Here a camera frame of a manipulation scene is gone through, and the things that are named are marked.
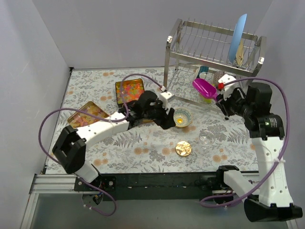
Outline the magenta plastic scoop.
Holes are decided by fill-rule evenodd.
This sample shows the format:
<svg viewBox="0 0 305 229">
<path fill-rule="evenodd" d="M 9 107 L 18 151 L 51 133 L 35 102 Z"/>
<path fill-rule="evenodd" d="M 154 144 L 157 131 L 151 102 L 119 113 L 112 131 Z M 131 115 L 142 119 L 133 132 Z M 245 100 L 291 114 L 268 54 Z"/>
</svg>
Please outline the magenta plastic scoop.
<svg viewBox="0 0 305 229">
<path fill-rule="evenodd" d="M 217 102 L 218 92 L 217 89 L 207 82 L 205 79 L 196 78 L 193 83 L 193 87 L 203 96 L 208 95 L 213 98 L 214 101 Z"/>
</svg>

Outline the clear glass jar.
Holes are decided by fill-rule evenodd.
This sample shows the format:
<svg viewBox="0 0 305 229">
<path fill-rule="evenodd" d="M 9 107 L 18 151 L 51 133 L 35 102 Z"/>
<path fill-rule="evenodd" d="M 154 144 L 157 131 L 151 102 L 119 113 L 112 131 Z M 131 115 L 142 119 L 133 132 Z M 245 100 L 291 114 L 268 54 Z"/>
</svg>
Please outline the clear glass jar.
<svg viewBox="0 0 305 229">
<path fill-rule="evenodd" d="M 201 130 L 199 133 L 199 141 L 201 143 L 202 148 L 210 148 L 215 142 L 214 134 L 208 130 Z"/>
</svg>

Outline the gold tin with lollipops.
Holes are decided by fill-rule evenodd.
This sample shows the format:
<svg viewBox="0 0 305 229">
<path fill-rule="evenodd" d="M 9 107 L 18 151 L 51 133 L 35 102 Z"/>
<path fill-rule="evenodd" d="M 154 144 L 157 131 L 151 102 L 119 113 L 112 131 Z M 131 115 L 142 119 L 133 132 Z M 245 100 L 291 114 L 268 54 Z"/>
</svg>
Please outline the gold tin with lollipops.
<svg viewBox="0 0 305 229">
<path fill-rule="evenodd" d="M 141 125 L 141 124 L 146 124 L 146 123 L 151 123 L 153 122 L 153 120 L 149 120 L 149 119 L 139 119 L 139 120 L 136 120 L 134 122 L 135 125 Z"/>
</svg>

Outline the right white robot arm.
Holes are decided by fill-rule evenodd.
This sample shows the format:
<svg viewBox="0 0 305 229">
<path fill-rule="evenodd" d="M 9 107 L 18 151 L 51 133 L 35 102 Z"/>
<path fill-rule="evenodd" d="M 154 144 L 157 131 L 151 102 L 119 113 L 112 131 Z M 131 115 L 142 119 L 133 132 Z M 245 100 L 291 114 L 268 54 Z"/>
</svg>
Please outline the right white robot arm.
<svg viewBox="0 0 305 229">
<path fill-rule="evenodd" d="M 225 170 L 218 175 L 216 185 L 220 189 L 231 187 L 243 196 L 244 211 L 251 222 L 288 221 L 303 216 L 301 207 L 292 200 L 285 177 L 282 150 L 286 146 L 288 132 L 280 116 L 270 112 L 272 89 L 265 83 L 251 83 L 247 92 L 236 84 L 220 83 L 221 94 L 217 106 L 226 117 L 238 115 L 244 119 L 255 146 L 260 183 L 259 192 L 253 192 L 247 181 L 236 169 Z"/>
</svg>

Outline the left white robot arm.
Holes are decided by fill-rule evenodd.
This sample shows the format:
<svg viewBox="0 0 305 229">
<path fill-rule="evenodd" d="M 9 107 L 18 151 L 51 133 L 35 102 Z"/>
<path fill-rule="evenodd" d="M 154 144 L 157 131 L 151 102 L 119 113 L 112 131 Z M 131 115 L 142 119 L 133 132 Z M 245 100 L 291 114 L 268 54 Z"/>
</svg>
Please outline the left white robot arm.
<svg viewBox="0 0 305 229">
<path fill-rule="evenodd" d="M 159 95 L 145 91 L 139 99 L 128 102 L 104 120 L 79 128 L 70 125 L 63 128 L 52 152 L 67 174 L 77 175 L 89 190 L 96 191 L 102 182 L 97 169 L 86 161 L 86 150 L 112 135 L 141 125 L 143 120 L 152 120 L 164 130 L 174 127 L 174 109 L 169 106 L 173 98 L 169 91 Z"/>
</svg>

